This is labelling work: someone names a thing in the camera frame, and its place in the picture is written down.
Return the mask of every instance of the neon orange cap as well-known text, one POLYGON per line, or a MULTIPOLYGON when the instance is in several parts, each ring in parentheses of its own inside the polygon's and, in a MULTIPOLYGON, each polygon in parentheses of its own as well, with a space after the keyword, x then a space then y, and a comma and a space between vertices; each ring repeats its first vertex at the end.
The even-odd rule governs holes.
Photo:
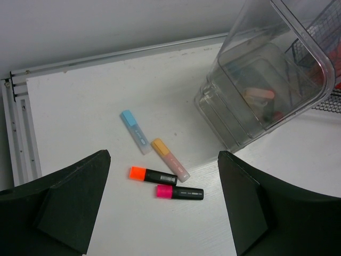
POLYGON ((131 178, 133 180, 144 181, 144 177, 145 177, 145 168, 132 166, 132 168, 130 170, 129 178, 131 178))

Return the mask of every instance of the pastel blue highlighter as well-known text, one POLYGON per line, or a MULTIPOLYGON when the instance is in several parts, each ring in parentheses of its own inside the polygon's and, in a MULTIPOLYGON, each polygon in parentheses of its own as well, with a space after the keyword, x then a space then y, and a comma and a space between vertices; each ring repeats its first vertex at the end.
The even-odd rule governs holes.
POLYGON ((142 154, 146 155, 147 153, 151 152, 152 148, 130 110, 124 110, 120 114, 120 117, 122 118, 124 124, 126 125, 142 154))

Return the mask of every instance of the plastic bin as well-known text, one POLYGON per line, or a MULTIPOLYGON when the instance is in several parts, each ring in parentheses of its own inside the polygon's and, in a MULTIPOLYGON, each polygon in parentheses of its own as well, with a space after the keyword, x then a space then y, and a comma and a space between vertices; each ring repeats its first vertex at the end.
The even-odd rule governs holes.
POLYGON ((339 6, 339 0, 246 1, 194 100, 229 151, 331 94, 339 6))

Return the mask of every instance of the white surface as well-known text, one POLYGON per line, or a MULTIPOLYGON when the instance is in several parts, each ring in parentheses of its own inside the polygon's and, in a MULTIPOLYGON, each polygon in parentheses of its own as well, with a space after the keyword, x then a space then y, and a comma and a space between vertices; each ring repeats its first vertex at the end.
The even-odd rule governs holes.
MULTIPOLYGON (((88 255, 235 255, 216 156, 222 146, 193 105, 219 45, 30 78, 42 173, 99 150, 112 164, 88 255), (131 165, 167 171, 142 156, 119 113, 129 108, 149 140, 161 137, 202 202, 155 199, 154 185, 128 180, 131 165)), ((285 181, 341 196, 341 118, 310 110, 237 153, 285 181)))
POLYGON ((240 0, 0 3, 0 78, 14 69, 228 32, 240 0))

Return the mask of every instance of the pink highlighter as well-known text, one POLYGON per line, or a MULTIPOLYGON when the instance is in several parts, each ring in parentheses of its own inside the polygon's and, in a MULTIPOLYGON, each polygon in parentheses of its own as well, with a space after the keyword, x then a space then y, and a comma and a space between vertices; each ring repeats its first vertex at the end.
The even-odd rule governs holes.
POLYGON ((178 179, 181 182, 185 182, 190 174, 186 171, 186 169, 181 165, 181 163, 175 158, 175 156, 169 151, 163 141, 159 138, 154 139, 152 141, 151 146, 153 149, 159 154, 162 160, 167 164, 167 166, 171 169, 171 171, 177 175, 178 179))

